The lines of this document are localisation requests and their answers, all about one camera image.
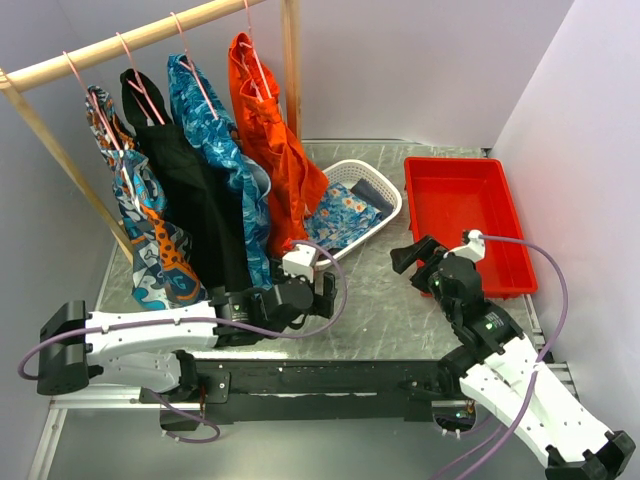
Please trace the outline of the pink wire hanger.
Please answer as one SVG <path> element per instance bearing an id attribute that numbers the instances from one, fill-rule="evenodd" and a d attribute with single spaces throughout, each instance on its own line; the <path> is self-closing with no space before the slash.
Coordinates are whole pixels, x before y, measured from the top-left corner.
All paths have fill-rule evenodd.
<path id="1" fill-rule="evenodd" d="M 272 91 L 270 89 L 270 83 L 267 79 L 267 75 L 265 74 L 263 65 L 255 49 L 255 45 L 253 41 L 253 29 L 252 29 L 251 15 L 250 15 L 250 7 L 249 7 L 248 0 L 244 0 L 244 9 L 246 12 L 247 25 L 248 25 L 248 33 L 247 33 L 248 40 L 241 43 L 241 45 L 249 50 L 250 57 L 252 58 L 254 72 L 251 73 L 251 75 L 253 77 L 252 82 L 253 82 L 254 89 L 256 91 L 256 96 L 260 101 L 263 101 L 265 98 L 273 99 L 274 95 L 272 94 Z"/>

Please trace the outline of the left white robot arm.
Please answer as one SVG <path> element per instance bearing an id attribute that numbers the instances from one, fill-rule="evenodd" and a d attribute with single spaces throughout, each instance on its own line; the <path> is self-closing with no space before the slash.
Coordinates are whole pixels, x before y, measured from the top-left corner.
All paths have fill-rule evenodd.
<path id="1" fill-rule="evenodd" d="M 268 290 L 226 293 L 187 307 L 134 313 L 61 306 L 40 330 L 36 391 L 57 396 L 92 383 L 141 387 L 179 402 L 198 392 L 196 352 L 297 338 L 310 316 L 335 321 L 336 277 L 282 271 Z"/>

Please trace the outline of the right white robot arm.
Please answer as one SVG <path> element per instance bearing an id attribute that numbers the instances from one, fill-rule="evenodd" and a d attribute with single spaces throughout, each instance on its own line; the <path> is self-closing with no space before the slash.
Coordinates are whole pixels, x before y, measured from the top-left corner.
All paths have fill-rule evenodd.
<path id="1" fill-rule="evenodd" d="M 412 286 L 438 303 L 461 345 L 439 362 L 438 387 L 449 398 L 465 395 L 489 411 L 501 426 L 479 444 L 483 455 L 468 466 L 466 479 L 493 457 L 511 436 L 536 456 L 548 479 L 616 479 L 636 445 L 593 416 L 545 363 L 515 320 L 486 298 L 476 264 L 488 236 L 465 232 L 448 249 L 431 236 L 391 251 L 393 270 L 413 263 Z"/>

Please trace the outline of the orange blue patterned shorts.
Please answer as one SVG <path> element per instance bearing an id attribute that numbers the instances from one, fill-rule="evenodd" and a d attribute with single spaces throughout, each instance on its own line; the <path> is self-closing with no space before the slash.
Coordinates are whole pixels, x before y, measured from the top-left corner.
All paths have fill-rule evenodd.
<path id="1" fill-rule="evenodd" d="M 149 159 L 119 119 L 111 95 L 99 86 L 98 97 L 122 150 L 117 150 L 86 96 L 86 117 L 100 154 L 112 173 L 112 191 L 125 233 L 133 248 L 132 296 L 143 307 L 164 310 L 206 298 L 190 265 L 192 241 L 169 221 L 168 201 Z"/>

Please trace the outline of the blue leaf print shorts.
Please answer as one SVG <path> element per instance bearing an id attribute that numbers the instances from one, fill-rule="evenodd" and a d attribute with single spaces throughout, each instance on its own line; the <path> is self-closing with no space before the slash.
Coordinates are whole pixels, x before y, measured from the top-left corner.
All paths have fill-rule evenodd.
<path id="1" fill-rule="evenodd" d="M 169 103 L 174 122 L 207 164 L 227 176 L 227 190 L 241 200 L 248 273 L 255 287 L 272 286 L 267 241 L 271 230 L 268 195 L 271 180 L 266 171 L 245 155 L 233 138 L 234 120 L 213 87 L 196 66 L 200 80 L 219 116 L 215 120 L 191 72 L 184 54 L 167 61 Z"/>

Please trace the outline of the black shorts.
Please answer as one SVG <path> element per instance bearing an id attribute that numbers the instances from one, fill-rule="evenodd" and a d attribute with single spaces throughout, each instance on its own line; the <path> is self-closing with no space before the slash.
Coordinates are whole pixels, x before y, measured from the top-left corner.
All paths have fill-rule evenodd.
<path id="1" fill-rule="evenodd" d="M 120 74 L 124 115 L 164 189 L 170 221 L 191 236 L 192 268 L 208 290 L 251 287 L 241 200 L 227 190 L 226 173 L 209 166 L 174 123 L 156 85 L 139 74 L 165 125 L 152 123 L 144 96 L 130 84 L 135 81 L 131 68 Z"/>

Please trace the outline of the pink hanger with blue garment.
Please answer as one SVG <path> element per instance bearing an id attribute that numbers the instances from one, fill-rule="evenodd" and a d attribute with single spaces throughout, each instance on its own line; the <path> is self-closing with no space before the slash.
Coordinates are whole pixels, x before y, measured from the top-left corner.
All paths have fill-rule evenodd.
<path id="1" fill-rule="evenodd" d="M 209 110 L 211 111 L 214 119 L 218 120 L 219 116 L 217 114 L 217 111 L 215 110 L 215 108 L 213 106 L 213 103 L 211 102 L 211 100 L 210 100 L 210 98 L 209 98 L 209 96 L 207 94 L 207 91 L 204 88 L 204 86 L 203 86 L 203 84 L 202 84 L 202 82 L 200 80 L 200 77 L 199 77 L 199 75 L 197 73 L 196 66 L 195 66 L 195 64 L 194 64 L 194 62 L 193 62 L 193 60 L 192 60 L 192 58 L 190 56 L 189 44 L 188 44 L 186 35 L 185 35 L 185 33 L 184 33 L 183 29 L 182 29 L 182 24 L 181 24 L 181 22 L 180 22 L 180 20 L 178 18 L 178 15 L 175 12 L 171 11 L 170 12 L 170 16 L 173 18 L 174 23 L 176 24 L 176 28 L 178 30 L 178 34 L 179 34 L 179 36 L 181 38 L 181 41 L 183 43 L 184 55 L 186 57 L 187 68 L 191 72 L 191 74 L 192 74 L 192 76 L 193 76 L 193 78 L 194 78 L 194 80 L 195 80 L 195 82 L 196 82 L 196 84 L 197 84 L 197 86 L 198 86 L 198 88 L 199 88 L 199 90 L 200 90 L 200 92 L 201 92 L 201 94 L 202 94 L 202 96 L 203 96 L 203 98 L 204 98 Z"/>

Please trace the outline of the pink hanger with black garment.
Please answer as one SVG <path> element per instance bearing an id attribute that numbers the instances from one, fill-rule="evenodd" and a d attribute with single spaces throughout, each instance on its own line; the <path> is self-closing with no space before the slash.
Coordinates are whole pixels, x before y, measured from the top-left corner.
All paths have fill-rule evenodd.
<path id="1" fill-rule="evenodd" d="M 153 103 L 148 91 L 145 88 L 145 85 L 140 77 L 140 74 L 136 68 L 136 63 L 135 60 L 131 54 L 131 51 L 129 50 L 128 44 L 126 43 L 126 41 L 124 40 L 123 36 L 117 32 L 116 33 L 116 37 L 119 39 L 128 59 L 129 62 L 131 64 L 131 68 L 134 72 L 134 77 L 135 77 L 135 81 L 131 81 L 130 84 L 131 86 L 136 89 L 139 93 L 141 93 L 145 100 L 146 103 L 149 105 L 149 108 L 151 109 L 151 111 L 153 112 L 153 115 L 155 117 L 155 119 L 152 121 L 153 124 L 159 123 L 160 125 L 165 125 L 165 121 L 164 118 L 162 117 L 162 115 L 160 114 L 159 110 L 156 108 L 155 104 Z"/>

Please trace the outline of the pink hanger with patterned garment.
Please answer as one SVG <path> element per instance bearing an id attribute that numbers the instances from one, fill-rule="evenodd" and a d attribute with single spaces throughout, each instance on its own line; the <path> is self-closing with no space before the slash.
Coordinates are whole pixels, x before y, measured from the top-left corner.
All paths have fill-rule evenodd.
<path id="1" fill-rule="evenodd" d="M 103 127 L 106 129 L 107 134 L 109 136 L 109 139 L 111 140 L 111 143 L 113 144 L 113 146 L 121 151 L 122 147 L 113 131 L 113 129 L 111 128 L 110 123 L 108 122 L 108 119 L 106 117 L 106 114 L 104 113 L 104 111 L 100 108 L 100 105 L 98 103 L 98 97 L 96 96 L 95 92 L 90 90 L 89 87 L 86 85 L 86 83 L 84 82 L 84 80 L 82 79 L 82 77 L 80 76 L 74 62 L 71 60 L 69 54 L 66 51 L 62 51 L 62 54 L 68 64 L 68 66 L 70 67 L 72 73 L 75 75 L 76 79 L 78 80 L 79 84 L 81 85 L 81 87 L 83 88 L 83 90 L 85 91 L 85 94 L 87 96 L 87 98 L 89 99 L 94 111 L 98 114 L 99 118 L 100 118 L 100 122 L 102 123 Z"/>

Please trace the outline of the blue floral fabric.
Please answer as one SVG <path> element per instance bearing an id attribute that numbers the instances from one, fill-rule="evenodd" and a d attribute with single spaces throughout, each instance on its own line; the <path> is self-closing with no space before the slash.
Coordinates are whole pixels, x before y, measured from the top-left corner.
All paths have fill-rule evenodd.
<path id="1" fill-rule="evenodd" d="M 348 190 L 331 184 L 315 213 L 305 220 L 312 242 L 327 250 L 342 250 L 368 233 L 382 220 L 382 212 Z"/>

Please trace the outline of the red plastic bin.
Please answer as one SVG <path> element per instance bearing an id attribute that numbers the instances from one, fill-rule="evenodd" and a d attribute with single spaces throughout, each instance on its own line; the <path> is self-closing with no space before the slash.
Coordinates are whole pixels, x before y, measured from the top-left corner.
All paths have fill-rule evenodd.
<path id="1" fill-rule="evenodd" d="M 415 240 L 426 235 L 457 247 L 467 230 L 521 239 L 523 231 L 501 163 L 483 158 L 408 157 L 404 161 Z M 525 246 L 490 242 L 478 270 L 492 298 L 512 298 L 538 290 Z"/>

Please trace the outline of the dark grey folded fabric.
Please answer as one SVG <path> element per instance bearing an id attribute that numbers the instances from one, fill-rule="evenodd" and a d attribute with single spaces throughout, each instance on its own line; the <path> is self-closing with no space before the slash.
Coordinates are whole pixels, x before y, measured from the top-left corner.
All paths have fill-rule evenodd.
<path id="1" fill-rule="evenodd" d="M 393 212 L 393 205 L 364 178 L 359 179 L 350 189 L 350 192 L 359 199 L 378 209 L 383 217 L 388 217 Z"/>

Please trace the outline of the white perforated plastic basket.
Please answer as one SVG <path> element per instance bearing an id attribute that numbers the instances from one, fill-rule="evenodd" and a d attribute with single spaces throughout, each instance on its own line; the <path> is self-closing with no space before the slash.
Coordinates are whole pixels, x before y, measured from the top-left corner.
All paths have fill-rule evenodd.
<path id="1" fill-rule="evenodd" d="M 324 174 L 329 181 L 329 185 L 334 183 L 343 184 L 348 190 L 350 190 L 355 183 L 364 178 L 370 182 L 376 190 L 378 190 L 382 196 L 389 201 L 394 209 L 388 217 L 383 217 L 380 223 L 371 229 L 368 233 L 360 237 L 356 242 L 349 245 L 342 250 L 327 250 L 337 260 L 344 258 L 346 255 L 354 251 L 356 248 L 363 245 L 371 237 L 379 233 L 384 227 L 386 227 L 393 219 L 395 219 L 402 209 L 402 196 L 398 188 L 383 175 L 376 168 L 367 164 L 364 161 L 356 159 L 341 160 L 324 170 Z"/>

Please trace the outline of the wooden clothes rack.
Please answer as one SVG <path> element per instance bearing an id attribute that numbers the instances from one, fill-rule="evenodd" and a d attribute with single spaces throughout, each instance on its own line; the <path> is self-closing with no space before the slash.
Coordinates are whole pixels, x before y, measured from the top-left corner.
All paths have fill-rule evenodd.
<path id="1" fill-rule="evenodd" d="M 121 55 L 130 55 L 135 50 L 166 40 L 174 35 L 200 27 L 238 11 L 247 10 L 255 4 L 254 1 L 211 1 L 74 50 L 69 54 L 62 54 L 12 73 L 1 73 L 1 93 L 84 195 L 89 204 L 104 220 L 128 261 L 133 260 L 133 249 L 124 229 L 109 212 L 104 202 L 81 173 L 79 167 L 71 159 L 69 153 L 41 116 L 29 104 L 23 93 L 81 70 L 110 61 Z M 298 138 L 301 138 L 300 3 L 298 1 L 282 1 L 280 10 L 286 118 L 289 129 Z"/>

